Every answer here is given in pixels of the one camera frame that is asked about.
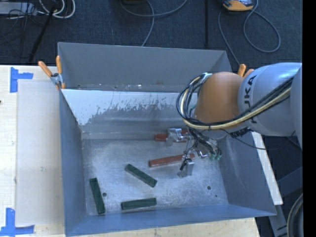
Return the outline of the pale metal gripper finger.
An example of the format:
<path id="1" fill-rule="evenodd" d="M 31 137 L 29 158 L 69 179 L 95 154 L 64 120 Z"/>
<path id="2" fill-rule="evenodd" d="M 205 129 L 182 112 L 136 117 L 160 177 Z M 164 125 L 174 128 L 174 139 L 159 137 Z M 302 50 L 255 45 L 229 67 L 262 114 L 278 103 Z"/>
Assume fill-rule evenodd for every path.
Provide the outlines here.
<path id="1" fill-rule="evenodd" d="M 188 142 L 191 138 L 191 134 L 187 129 L 170 128 L 166 138 L 166 145 L 172 146 L 173 143 Z"/>
<path id="2" fill-rule="evenodd" d="M 179 172 L 177 173 L 179 178 L 185 178 L 188 176 L 191 176 L 193 173 L 193 168 L 194 168 L 195 162 L 190 159 L 190 158 L 186 158 L 184 159 L 184 161 L 182 162 Z"/>

